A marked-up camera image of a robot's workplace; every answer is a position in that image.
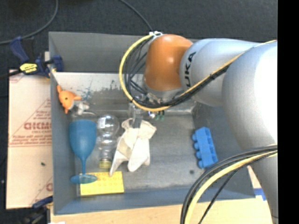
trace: yellow object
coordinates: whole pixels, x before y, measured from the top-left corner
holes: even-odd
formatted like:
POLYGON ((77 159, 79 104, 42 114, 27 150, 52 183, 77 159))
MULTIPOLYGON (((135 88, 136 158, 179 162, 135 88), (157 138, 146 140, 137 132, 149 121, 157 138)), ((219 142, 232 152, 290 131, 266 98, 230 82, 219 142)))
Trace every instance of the yellow object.
POLYGON ((82 196, 124 193, 122 172, 117 171, 113 176, 109 172, 89 173, 97 176, 98 180, 88 184, 80 184, 82 196))
POLYGON ((25 73, 31 73, 37 71, 37 64, 35 63, 24 63, 20 66, 20 70, 24 71, 25 73))

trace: gray bin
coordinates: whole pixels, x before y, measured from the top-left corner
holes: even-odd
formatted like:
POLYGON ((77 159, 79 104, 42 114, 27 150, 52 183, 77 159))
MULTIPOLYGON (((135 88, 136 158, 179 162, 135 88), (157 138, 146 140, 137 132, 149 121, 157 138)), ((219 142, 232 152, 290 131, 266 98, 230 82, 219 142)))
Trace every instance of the gray bin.
MULTIPOLYGON (((125 120, 129 100, 119 86, 110 89, 109 81, 117 81, 120 60, 138 38, 127 35, 49 33, 50 56, 61 55, 65 65, 65 72, 56 72, 51 76, 55 215, 182 204, 189 188, 204 172, 197 166, 191 139, 199 127, 210 128, 218 160, 241 151, 222 108, 212 108, 189 100, 168 109, 164 121, 149 120, 157 127, 157 132, 150 139, 151 163, 133 173, 127 171, 126 164, 120 166, 125 189, 123 194, 79 195, 78 185, 70 182, 70 177, 81 170, 68 141, 68 124, 73 118, 71 113, 64 113, 56 85, 82 92, 90 89, 87 79, 92 77, 91 109, 98 114, 111 113, 121 121, 125 120)), ((87 172, 99 171, 94 153, 88 159, 86 168, 87 172)), ((217 182, 209 188, 200 201, 209 201, 221 183, 217 182)), ((233 177, 218 198, 254 196, 248 172, 243 169, 233 177)))

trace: white cloth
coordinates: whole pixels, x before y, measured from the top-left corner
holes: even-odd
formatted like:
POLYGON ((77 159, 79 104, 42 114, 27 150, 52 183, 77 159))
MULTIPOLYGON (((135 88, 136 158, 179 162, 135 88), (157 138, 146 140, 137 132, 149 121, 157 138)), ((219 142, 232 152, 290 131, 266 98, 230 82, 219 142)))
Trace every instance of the white cloth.
POLYGON ((140 128, 133 128, 130 125, 131 120, 127 119, 121 124, 125 132, 118 141, 110 176, 124 161, 128 161, 130 172, 136 171, 143 164, 150 164, 150 139, 157 129, 145 120, 141 121, 140 128))

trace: orange goldfish toy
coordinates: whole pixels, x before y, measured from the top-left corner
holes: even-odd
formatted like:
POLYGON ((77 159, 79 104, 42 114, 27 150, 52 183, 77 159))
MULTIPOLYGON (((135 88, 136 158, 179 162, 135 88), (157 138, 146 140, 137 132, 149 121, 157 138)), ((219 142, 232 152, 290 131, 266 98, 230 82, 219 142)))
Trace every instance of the orange goldfish toy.
POLYGON ((59 101, 64 108, 64 112, 67 114, 70 109, 74 107, 75 100, 81 100, 80 96, 76 96, 73 92, 63 91, 61 86, 57 86, 59 94, 59 101))

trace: black carpet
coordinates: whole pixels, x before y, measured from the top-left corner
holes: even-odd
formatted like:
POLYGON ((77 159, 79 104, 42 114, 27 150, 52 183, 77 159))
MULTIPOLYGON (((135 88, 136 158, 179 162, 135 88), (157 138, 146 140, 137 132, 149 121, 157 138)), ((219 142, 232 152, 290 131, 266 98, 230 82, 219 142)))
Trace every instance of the black carpet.
MULTIPOLYGON (((278 0, 59 0, 53 22, 34 36, 34 52, 48 49, 49 31, 145 35, 151 29, 187 38, 238 38, 265 42, 278 36, 278 0)), ((44 26, 55 0, 0 0, 0 43, 44 26)), ((18 68, 19 59, 0 45, 0 75, 18 68)), ((7 79, 0 80, 0 224, 13 224, 31 210, 5 210, 7 79)))

